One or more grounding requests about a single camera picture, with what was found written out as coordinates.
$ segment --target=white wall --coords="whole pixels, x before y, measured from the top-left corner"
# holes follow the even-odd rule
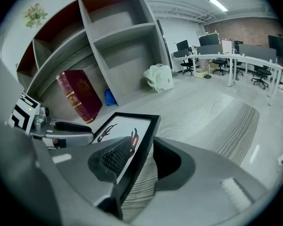
[[[200,46],[198,36],[205,34],[202,25],[175,19],[161,19],[159,21],[166,37],[166,43],[170,54],[176,52],[176,44],[184,40],[188,41],[190,47]],[[182,70],[178,63],[173,63],[173,67],[175,68],[175,71]]]

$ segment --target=book spine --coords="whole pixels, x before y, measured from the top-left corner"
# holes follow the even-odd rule
[[[62,72],[61,74],[57,76],[57,81],[60,87],[62,88],[66,98],[70,102],[71,106],[76,110],[76,112],[84,120],[84,122],[87,124],[92,122],[94,119],[89,115],[88,111],[83,106],[77,94],[70,86],[68,79],[64,72]]]

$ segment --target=ceiling light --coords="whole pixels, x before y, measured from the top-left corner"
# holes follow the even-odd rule
[[[210,0],[211,3],[215,4],[217,7],[219,7],[222,11],[226,12],[227,9],[225,8],[225,6],[223,6],[220,2],[218,2],[217,0]]]

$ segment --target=brick wall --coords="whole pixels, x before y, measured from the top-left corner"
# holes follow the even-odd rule
[[[245,44],[261,45],[267,48],[269,47],[268,35],[278,36],[278,33],[283,35],[283,28],[280,22],[271,18],[248,17],[230,19],[208,24],[204,28],[209,33],[216,30],[220,38],[233,38],[243,41]],[[278,62],[283,66],[283,59],[279,59]]]

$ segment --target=wall outlet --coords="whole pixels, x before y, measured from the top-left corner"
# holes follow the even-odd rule
[[[283,162],[283,154],[278,158],[278,164],[282,166],[282,162]]]

